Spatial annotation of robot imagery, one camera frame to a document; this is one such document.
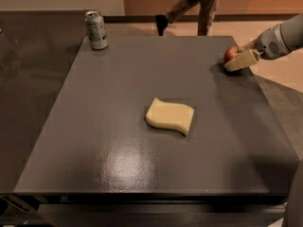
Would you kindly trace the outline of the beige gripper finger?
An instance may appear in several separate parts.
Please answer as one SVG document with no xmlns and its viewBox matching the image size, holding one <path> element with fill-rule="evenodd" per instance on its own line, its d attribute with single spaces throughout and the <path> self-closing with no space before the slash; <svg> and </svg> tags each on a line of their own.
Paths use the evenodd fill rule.
<svg viewBox="0 0 303 227">
<path fill-rule="evenodd" d="M 256 50 L 249 49 L 241 52 L 235 59 L 225 62 L 224 68 L 229 71 L 238 71 L 243 68 L 257 64 L 259 61 L 259 54 Z"/>
<path fill-rule="evenodd" d="M 256 49 L 255 43 L 256 43 L 256 40 L 249 42 L 248 44 L 245 44 L 245 45 L 239 45 L 239 46 L 237 46 L 237 52 L 243 52 L 243 51 L 249 50 L 249 49 Z"/>
</svg>

